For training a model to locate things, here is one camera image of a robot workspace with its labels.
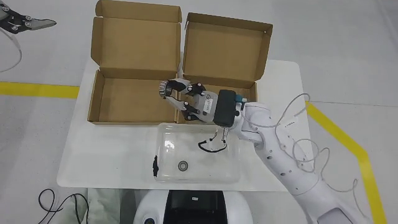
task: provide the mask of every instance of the clear plastic container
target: clear plastic container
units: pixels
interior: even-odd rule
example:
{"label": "clear plastic container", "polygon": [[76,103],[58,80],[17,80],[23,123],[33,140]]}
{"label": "clear plastic container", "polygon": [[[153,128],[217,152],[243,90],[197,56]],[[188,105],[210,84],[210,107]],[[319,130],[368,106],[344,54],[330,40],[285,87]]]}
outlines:
{"label": "clear plastic container", "polygon": [[[158,125],[157,162],[159,171],[155,179],[160,182],[222,183],[231,184],[240,178],[239,147],[235,135],[227,138],[225,150],[207,153],[198,143],[214,136],[216,126],[200,124]],[[206,149],[220,149],[222,129]]]}

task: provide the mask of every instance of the white table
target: white table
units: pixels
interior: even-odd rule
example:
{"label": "white table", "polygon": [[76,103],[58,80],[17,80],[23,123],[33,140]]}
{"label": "white table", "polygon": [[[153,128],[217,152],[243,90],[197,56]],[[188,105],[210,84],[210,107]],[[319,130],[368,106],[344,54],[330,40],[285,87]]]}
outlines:
{"label": "white table", "polygon": [[[63,150],[57,182],[62,187],[114,189],[179,189],[286,191],[254,152],[253,145],[239,143],[241,178],[233,184],[173,184],[157,182],[152,174],[156,148],[156,126],[98,126],[87,122],[95,71],[91,59],[85,72]],[[303,92],[299,66],[294,62],[268,60],[264,76],[257,82],[258,99],[278,119],[287,104]],[[287,113],[292,116],[305,106],[296,101]],[[310,138],[306,114],[289,127],[295,138]],[[311,144],[301,144],[312,158]]]}

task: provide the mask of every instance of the white cloth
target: white cloth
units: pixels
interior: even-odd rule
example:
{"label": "white cloth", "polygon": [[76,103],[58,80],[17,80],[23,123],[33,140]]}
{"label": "white cloth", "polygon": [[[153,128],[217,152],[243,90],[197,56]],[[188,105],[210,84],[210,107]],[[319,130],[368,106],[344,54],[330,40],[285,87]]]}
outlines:
{"label": "white cloth", "polygon": [[[120,208],[123,197],[121,189],[87,189],[82,193],[88,201],[90,211],[88,212],[89,224],[119,224]],[[78,214],[81,223],[86,223],[87,205],[85,200],[76,196]],[[64,204],[59,213],[58,224],[77,223],[75,213],[75,198],[71,197]]]}

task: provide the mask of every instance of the floor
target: floor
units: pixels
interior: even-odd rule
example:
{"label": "floor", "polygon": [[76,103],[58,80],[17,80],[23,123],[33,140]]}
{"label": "floor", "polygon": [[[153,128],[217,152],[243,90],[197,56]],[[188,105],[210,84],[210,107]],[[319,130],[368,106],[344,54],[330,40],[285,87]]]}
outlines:
{"label": "floor", "polygon": [[[0,81],[78,86],[90,57],[97,0],[2,1],[58,24],[19,34],[24,58],[13,70],[0,73]],[[314,105],[368,151],[386,217],[391,223],[398,220],[398,0],[124,1],[179,5],[183,16],[200,12],[273,24],[269,58],[300,65],[304,90]],[[0,62],[8,66],[17,52],[3,35],[0,50]],[[74,104],[0,95],[0,223],[38,222],[44,213],[37,196],[47,187],[60,199],[80,190],[61,188],[55,181]],[[326,179],[335,187],[350,187],[353,178],[360,178],[354,156],[311,119],[310,132],[321,147],[332,150]],[[361,181],[357,195],[371,216]],[[289,194],[244,196],[255,223],[305,223]],[[257,204],[264,197],[269,198],[266,208]],[[353,202],[351,194],[343,197]]]}

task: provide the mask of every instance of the black wire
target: black wire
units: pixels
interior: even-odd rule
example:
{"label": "black wire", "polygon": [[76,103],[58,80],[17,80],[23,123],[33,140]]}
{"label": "black wire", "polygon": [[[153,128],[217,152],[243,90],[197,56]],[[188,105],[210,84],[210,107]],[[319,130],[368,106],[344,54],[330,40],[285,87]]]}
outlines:
{"label": "black wire", "polygon": [[[52,202],[51,202],[51,206],[50,206],[49,209],[46,209],[46,208],[43,206],[43,204],[42,204],[42,195],[43,195],[43,193],[46,192],[46,191],[51,191],[51,193],[52,193]],[[56,210],[52,210],[52,207],[54,206],[54,201],[55,201],[55,193],[54,193],[54,190],[52,190],[52,189],[45,189],[45,190],[41,191],[41,193],[39,194],[39,197],[38,197],[37,200],[39,201],[40,207],[41,207],[44,211],[46,211],[47,214],[43,217],[43,219],[42,219],[41,221],[39,221],[38,224],[41,224],[41,223],[47,218],[47,216],[48,216],[50,213],[53,213],[53,215],[51,216],[51,218],[50,218],[50,219],[48,220],[48,222],[47,222],[47,224],[49,224],[49,223],[51,222],[52,218],[55,216],[55,214],[58,213],[59,211],[63,210],[63,208],[61,208],[62,205],[63,205],[70,197],[73,197],[73,198],[75,199],[75,214],[76,214],[76,219],[77,219],[77,222],[78,222],[79,224],[81,224],[81,221],[80,221],[80,219],[79,219],[79,214],[78,214],[78,208],[77,208],[77,197],[76,197],[77,195],[83,197],[83,199],[84,199],[85,202],[86,202],[86,206],[87,206],[86,224],[88,224],[88,212],[90,211],[90,207],[89,207],[88,201],[87,201],[87,199],[86,199],[86,197],[85,197],[84,195],[79,194],[79,193],[71,194],[71,195],[67,196],[67,197],[62,201],[62,203],[58,206],[58,208],[57,208]]]}
{"label": "black wire", "polygon": [[205,151],[205,152],[208,152],[208,153],[217,153],[217,152],[220,152],[220,151],[224,151],[225,148],[227,147],[226,141],[223,140],[223,143],[225,144],[225,146],[224,146],[223,148],[218,149],[218,150],[215,150],[215,151],[211,151],[211,150],[208,150],[208,149],[206,149],[206,148],[204,148],[204,147],[201,146],[202,144],[206,144],[206,143],[207,143],[207,141],[204,140],[204,141],[202,141],[202,142],[199,142],[199,143],[198,143],[198,146],[199,146],[199,148],[200,148],[202,151]]}

